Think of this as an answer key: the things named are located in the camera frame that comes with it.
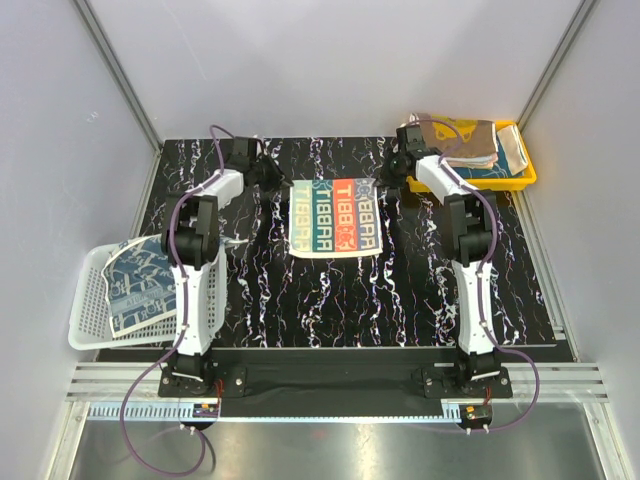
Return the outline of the blue white patterned towel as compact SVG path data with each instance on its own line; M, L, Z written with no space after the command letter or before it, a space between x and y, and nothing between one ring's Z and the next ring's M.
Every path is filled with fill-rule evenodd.
M184 282L190 290L187 295L189 319L196 319L196 305L200 310L198 313L204 313L205 306L209 310L211 305L212 323L209 323L209 312L204 318L209 323L210 337L214 338L223 322L216 320L215 304L207 300L209 275L215 274L214 266L196 271L185 262L184 268L189 276ZM120 244L111 252L101 276L106 283L111 333L116 339L155 325L173 314L183 313L177 304L174 271L167 254L162 251L160 235L139 237Z

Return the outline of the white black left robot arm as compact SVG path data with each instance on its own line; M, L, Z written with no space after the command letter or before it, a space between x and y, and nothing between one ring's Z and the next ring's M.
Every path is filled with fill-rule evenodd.
M210 275L226 287L226 245L220 235L219 211L257 186L265 193L287 189L292 181L266 153L255 137L235 137L231 152L219 156L211 177L167 197L162 227L162 249L175 282L176 339L174 350L182 357L202 357L224 322L226 293L208 305Z

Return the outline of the yellow brown bear towel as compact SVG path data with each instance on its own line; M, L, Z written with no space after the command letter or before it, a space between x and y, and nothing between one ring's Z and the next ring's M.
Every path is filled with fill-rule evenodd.
M418 122L425 142L442 153L457 151L471 155L498 153L495 123L489 120L454 119L451 117L414 113L411 122Z

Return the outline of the pink white rabbit towel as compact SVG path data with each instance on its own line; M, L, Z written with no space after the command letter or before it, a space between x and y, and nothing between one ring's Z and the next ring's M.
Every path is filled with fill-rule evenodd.
M448 157L446 161L455 168L491 170L498 161L498 154L479 157Z

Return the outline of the striped rabbit text towel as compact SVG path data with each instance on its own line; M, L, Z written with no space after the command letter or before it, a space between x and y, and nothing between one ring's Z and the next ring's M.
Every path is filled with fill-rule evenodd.
M295 180L290 188L288 244L289 253L300 259L381 254L375 180Z

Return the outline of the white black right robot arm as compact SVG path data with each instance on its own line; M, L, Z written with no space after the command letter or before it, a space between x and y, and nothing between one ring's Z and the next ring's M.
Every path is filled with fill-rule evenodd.
M386 155L376 185L401 188L411 177L427 186L443 208L443 251L458 288L457 346L469 358L491 355L497 345L490 299L498 240L495 197L464 180L445 153L429 147L418 121L396 129L396 145Z

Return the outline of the light blue white towel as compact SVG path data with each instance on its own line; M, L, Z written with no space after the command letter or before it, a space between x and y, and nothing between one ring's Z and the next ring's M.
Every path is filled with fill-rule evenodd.
M456 167L490 169L498 160L498 153L493 151L487 154L471 155L466 151L451 151L444 153L444 158L449 164Z

